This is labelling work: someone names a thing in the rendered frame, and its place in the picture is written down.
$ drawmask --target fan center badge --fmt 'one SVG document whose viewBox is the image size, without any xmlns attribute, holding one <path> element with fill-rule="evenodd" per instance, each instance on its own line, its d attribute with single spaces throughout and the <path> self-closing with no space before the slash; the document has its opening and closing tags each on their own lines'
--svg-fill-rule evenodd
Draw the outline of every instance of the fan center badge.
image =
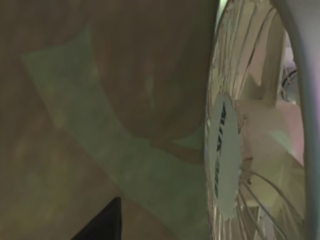
<svg viewBox="0 0 320 240">
<path fill-rule="evenodd" d="M 223 219 L 234 217 L 242 165 L 242 137 L 230 97 L 219 93 L 210 111 L 208 166 L 214 200 Z"/>
</svg>

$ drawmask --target patterned carpet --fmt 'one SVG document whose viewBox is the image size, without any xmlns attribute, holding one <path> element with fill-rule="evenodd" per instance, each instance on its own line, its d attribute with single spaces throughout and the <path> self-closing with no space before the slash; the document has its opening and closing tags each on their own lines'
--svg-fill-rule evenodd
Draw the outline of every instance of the patterned carpet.
<svg viewBox="0 0 320 240">
<path fill-rule="evenodd" d="M 217 4 L 1 3 L 0 239 L 70 239 L 116 196 L 123 240 L 208 239 Z"/>
</svg>

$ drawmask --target brown surface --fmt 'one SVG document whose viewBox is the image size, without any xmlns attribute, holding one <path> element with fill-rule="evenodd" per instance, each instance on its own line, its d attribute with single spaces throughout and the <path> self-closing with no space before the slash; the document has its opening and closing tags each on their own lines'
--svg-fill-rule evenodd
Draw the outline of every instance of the brown surface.
<svg viewBox="0 0 320 240">
<path fill-rule="evenodd" d="M 203 120 L 213 4 L 0 4 L 0 238 L 68 239 L 121 196 L 123 239 L 174 239 L 156 217 L 127 199 L 74 139 L 54 127 L 20 56 L 65 43 L 89 22 L 100 79 L 123 125 L 199 164 L 199 151 L 181 150 L 169 140 L 188 136 Z M 154 76 L 154 111 L 147 107 L 143 78 L 148 74 Z"/>
</svg>

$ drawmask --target black object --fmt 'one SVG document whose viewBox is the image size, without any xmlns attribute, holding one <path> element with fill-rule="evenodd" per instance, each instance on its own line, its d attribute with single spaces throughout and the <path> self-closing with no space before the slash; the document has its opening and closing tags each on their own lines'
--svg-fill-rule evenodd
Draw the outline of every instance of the black object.
<svg viewBox="0 0 320 240">
<path fill-rule="evenodd" d="M 71 240 L 121 240 L 121 199 L 114 198 Z"/>
</svg>

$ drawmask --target floor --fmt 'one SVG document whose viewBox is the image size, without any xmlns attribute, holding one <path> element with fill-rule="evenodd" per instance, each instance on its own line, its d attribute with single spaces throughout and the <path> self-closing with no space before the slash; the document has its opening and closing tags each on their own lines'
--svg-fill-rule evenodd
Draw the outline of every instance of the floor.
<svg viewBox="0 0 320 240">
<path fill-rule="evenodd" d="M 123 240 L 208 239 L 217 2 L 1 6 L 0 239 L 70 239 L 116 196 Z"/>
</svg>

